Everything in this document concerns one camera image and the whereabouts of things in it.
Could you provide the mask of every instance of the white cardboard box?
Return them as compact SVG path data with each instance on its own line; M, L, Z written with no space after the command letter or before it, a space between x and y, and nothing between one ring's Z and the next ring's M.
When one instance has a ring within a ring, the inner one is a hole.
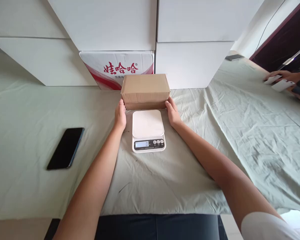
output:
M0 37L69 38L46 0L0 1Z
M79 51L155 50L156 0L48 0Z
M157 43L156 71L170 89L206 88L234 42Z
M235 41L263 1L160 0L157 41Z
M0 38L0 48L46 86L97 86L70 39Z
M102 90L121 90L131 74L153 74L152 51L82 51L81 59Z

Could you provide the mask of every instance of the black cable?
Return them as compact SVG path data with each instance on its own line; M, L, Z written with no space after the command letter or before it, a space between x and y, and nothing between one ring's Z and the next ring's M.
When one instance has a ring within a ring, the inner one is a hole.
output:
M272 15L272 17L270 18L269 22L267 23L266 27L265 27L264 30L263 30L263 33L262 33L262 35L261 35L261 38L260 38L260 40L259 40L259 42L258 42L258 46L257 46L256 50L254 50L254 52L257 51L257 49L258 49L258 47L259 47L259 44L260 44L260 42L261 42L261 39L262 39L262 37L263 37L263 34L264 34L264 32L266 31L266 29L267 29L267 26L269 25L269 23L271 22L271 20L272 20L272 18L274 17L274 15L276 15L277 11L281 8L281 6L283 5L283 3L284 3L285 1L286 1L286 0L284 0L284 1L281 3L281 5L279 6L279 8L276 10L276 12L275 12L275 13Z

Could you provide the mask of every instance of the white sleeve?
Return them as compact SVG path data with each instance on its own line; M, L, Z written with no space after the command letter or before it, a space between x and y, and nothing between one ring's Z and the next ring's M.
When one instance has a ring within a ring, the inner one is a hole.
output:
M244 240L300 240L300 235L285 221L264 212L245 216L241 233Z

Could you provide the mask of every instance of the red and white packaging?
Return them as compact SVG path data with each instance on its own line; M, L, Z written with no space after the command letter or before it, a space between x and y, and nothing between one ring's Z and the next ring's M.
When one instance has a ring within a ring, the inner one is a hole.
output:
M153 74L153 51L81 51L82 61L102 90L121 90L131 74Z

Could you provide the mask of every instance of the dark doorway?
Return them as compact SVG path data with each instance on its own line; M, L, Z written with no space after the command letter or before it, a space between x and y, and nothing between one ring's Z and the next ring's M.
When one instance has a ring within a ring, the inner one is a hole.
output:
M300 50L300 4L270 35L250 60L269 72L276 71L283 62ZM300 71L300 55L282 70Z

